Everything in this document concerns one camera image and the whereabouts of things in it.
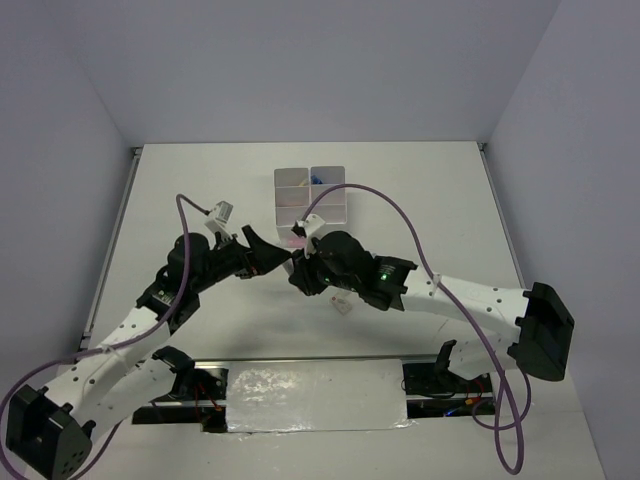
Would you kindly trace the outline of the pink highlighter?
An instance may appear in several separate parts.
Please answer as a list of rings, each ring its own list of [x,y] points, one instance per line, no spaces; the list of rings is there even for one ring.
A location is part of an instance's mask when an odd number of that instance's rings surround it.
[[[304,248],[306,245],[305,238],[286,238],[281,241],[281,244],[285,248],[299,249]]]

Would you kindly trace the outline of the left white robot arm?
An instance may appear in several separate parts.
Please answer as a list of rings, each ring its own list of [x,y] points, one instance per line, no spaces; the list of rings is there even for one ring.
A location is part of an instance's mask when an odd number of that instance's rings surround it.
[[[199,295],[235,276],[263,276],[291,255],[250,226],[246,242],[218,232],[180,236],[154,281],[125,319],[94,349],[68,360],[68,370],[40,388],[25,380],[2,406],[6,447],[46,479],[74,479],[95,440],[149,400],[182,399],[196,385],[194,361],[168,340],[199,308]]]

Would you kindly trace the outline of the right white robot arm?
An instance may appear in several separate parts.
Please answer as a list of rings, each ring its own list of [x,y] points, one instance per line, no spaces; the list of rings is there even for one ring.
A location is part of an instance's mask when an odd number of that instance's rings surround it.
[[[436,383],[457,391],[469,379],[519,369],[539,380],[564,379],[575,321],[556,290],[536,282],[504,289],[428,275],[414,262],[375,256],[342,231],[292,255],[289,282],[306,296],[333,287],[380,310],[420,312],[467,323],[475,341],[447,340],[438,352]]]

